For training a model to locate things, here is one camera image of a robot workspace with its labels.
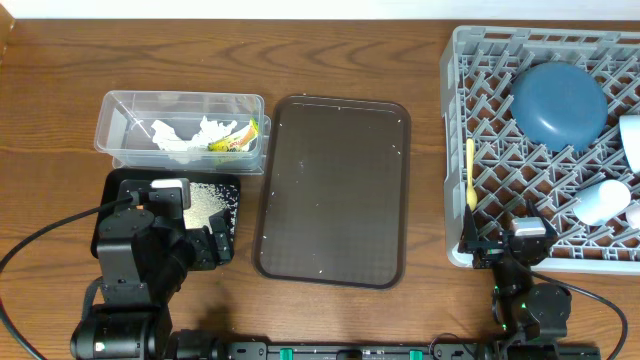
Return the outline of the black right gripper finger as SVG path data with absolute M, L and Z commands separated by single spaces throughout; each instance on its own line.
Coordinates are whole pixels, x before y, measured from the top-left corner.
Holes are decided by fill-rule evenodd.
M 478 241 L 478 233 L 475 225 L 473 211 L 469 205 L 465 206 L 463 218 L 463 232 L 460 238 L 461 245 L 473 245 Z
M 543 236 L 545 239 L 556 240 L 557 232 L 550 222 L 540 213 L 532 200 L 526 201 L 528 218 L 534 222 L 533 236 Z

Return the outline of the cream plastic spoon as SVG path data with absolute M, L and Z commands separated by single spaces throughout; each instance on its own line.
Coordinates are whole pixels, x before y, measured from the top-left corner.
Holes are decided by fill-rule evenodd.
M 466 160 L 466 170 L 467 170 L 466 204 L 469 206 L 471 210 L 474 210 L 478 204 L 478 196 L 474 188 L 474 179 L 473 179 L 475 142 L 471 137 L 469 137 L 466 139 L 465 144 L 466 144 L 465 160 Z

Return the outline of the light blue cup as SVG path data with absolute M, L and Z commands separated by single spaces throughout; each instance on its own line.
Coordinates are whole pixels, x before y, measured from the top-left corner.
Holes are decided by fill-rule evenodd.
M 589 226 L 604 225 L 631 201 L 630 190 L 618 180 L 604 180 L 579 191 L 574 215 Z

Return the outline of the white tissue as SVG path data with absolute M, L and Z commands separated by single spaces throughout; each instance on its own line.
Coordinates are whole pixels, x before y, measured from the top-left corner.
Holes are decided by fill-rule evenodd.
M 229 136 L 236 126 L 235 120 L 219 122 L 204 116 L 200 122 L 200 131 L 192 138 L 192 142 L 196 147 L 207 148 L 211 143 Z
M 198 141 L 183 140 L 175 129 L 160 120 L 151 125 L 155 131 L 152 141 L 160 150 L 169 153 L 169 158 L 180 164 L 187 164 L 200 158 L 200 153 L 206 151 L 206 146 Z

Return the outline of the yellow snack wrapper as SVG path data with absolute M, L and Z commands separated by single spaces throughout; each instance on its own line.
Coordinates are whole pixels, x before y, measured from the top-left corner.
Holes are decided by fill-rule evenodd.
M 251 118 L 249 124 L 216 142 L 212 142 L 207 146 L 210 152 L 244 152 L 246 147 L 253 142 L 259 134 L 257 121 Z

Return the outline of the dark blue plate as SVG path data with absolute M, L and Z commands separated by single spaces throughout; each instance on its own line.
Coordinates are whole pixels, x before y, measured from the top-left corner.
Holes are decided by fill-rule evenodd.
M 586 71 L 548 62 L 520 74 L 511 87 L 510 111 L 521 132 L 535 144 L 559 152 L 584 151 L 605 127 L 605 94 Z

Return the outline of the light blue bowl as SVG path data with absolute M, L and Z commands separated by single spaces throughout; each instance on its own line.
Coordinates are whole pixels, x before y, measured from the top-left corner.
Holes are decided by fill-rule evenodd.
M 634 174 L 640 172 L 640 118 L 638 115 L 622 115 L 619 130 L 629 167 Z

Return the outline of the pink white cup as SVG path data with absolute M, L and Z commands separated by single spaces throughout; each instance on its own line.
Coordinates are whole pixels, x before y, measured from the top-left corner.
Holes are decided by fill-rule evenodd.
M 625 210 L 625 218 L 630 228 L 639 229 L 640 228 L 640 206 L 633 205 L 628 207 Z

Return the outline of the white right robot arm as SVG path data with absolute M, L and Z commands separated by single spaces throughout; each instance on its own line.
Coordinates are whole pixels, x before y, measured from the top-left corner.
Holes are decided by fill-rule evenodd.
M 599 359 L 597 347 L 558 344 L 568 334 L 572 294 L 578 293 L 619 317 L 620 337 L 609 355 L 616 358 L 629 335 L 624 312 L 600 295 L 532 269 L 549 256 L 557 232 L 532 202 L 526 203 L 526 209 L 527 215 L 514 218 L 498 240 L 483 240 L 471 207 L 465 207 L 459 251 L 473 256 L 473 268 L 492 271 L 492 314 L 503 333 L 474 349 L 468 345 L 463 349 L 473 359 Z

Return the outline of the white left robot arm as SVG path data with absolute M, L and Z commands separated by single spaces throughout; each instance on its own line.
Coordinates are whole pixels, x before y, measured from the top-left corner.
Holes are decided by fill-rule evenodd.
M 218 211 L 188 229 L 174 190 L 134 191 L 85 211 L 99 213 L 95 251 L 101 276 L 87 287 L 71 341 L 76 359 L 220 359 L 204 331 L 173 331 L 168 303 L 191 271 L 212 271 L 234 256 L 232 214 Z

